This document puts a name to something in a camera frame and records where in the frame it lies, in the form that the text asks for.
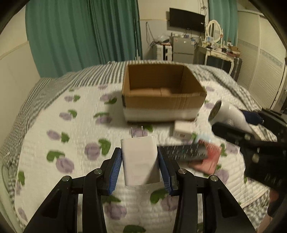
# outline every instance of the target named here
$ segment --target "remote control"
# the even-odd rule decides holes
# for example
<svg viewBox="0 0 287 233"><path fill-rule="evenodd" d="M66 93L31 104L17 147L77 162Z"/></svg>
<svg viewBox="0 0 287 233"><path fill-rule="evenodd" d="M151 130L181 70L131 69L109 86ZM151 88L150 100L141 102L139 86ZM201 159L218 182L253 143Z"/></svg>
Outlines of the remote control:
<svg viewBox="0 0 287 233"><path fill-rule="evenodd" d="M204 144L162 146L168 157L173 160L194 161L208 158Z"/></svg>

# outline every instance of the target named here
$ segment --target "red card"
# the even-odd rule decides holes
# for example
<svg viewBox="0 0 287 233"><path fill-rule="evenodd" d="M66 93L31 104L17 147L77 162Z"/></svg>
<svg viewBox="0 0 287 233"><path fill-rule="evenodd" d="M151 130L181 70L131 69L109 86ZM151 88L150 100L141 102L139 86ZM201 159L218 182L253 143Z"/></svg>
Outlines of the red card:
<svg viewBox="0 0 287 233"><path fill-rule="evenodd" d="M188 163L188 166L194 168L199 172L203 172L208 175L212 175L215 172L216 165L218 163L221 147L215 144L203 141L200 139L198 143L202 143L205 145L207 150L208 158L202 161L192 161Z"/></svg>

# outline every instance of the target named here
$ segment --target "floral bedspread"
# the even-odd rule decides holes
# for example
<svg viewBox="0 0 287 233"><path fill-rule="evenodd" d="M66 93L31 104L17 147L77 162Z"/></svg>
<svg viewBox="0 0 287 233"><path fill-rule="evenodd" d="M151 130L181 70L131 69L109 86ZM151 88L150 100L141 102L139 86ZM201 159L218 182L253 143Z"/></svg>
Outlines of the floral bedspread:
<svg viewBox="0 0 287 233"><path fill-rule="evenodd" d="M246 106L218 82L200 81L207 91L204 105L193 122L198 137L208 136L212 143L223 145L215 174L224 182L242 208L260 198L267 189L244 177L244 161L239 149L211 132L207 118L219 99L239 108ZM15 209L18 217L27 224L57 182L64 176L84 176L100 167L111 157L122 138L141 136L139 125L128 125L121 102L122 84L68 88L46 109L42 110L23 141L18 164L15 188ZM171 124L144 126L144 135L154 135L158 145L176 145L182 142L171 137ZM187 164L181 164L197 176ZM78 231L82 231L82 197L79 197ZM121 167L113 194L103 198L108 232L172 232L177 197L169 196L163 183L149 190L130 190L125 187ZM202 201L199 198L199 228L202 223Z"/></svg>

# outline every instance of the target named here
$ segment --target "television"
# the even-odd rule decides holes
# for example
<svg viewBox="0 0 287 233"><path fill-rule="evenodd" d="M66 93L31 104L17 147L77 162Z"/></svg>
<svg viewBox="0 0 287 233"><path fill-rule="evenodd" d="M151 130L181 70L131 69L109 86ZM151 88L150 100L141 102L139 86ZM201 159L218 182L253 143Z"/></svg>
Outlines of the television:
<svg viewBox="0 0 287 233"><path fill-rule="evenodd" d="M204 32L205 29L205 16L191 11L169 8L169 22L171 27L197 32Z"/></svg>

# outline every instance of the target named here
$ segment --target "green curtain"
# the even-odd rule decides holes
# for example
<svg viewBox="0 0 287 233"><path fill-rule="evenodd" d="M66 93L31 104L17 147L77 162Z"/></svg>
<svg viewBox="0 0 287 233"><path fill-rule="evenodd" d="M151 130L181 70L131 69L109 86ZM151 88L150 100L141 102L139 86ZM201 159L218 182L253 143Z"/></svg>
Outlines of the green curtain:
<svg viewBox="0 0 287 233"><path fill-rule="evenodd" d="M30 0L26 32L40 77L142 57L137 0Z"/></svg>
<svg viewBox="0 0 287 233"><path fill-rule="evenodd" d="M209 0L209 19L216 20L223 29L223 40L237 41L238 14L236 0Z"/></svg>

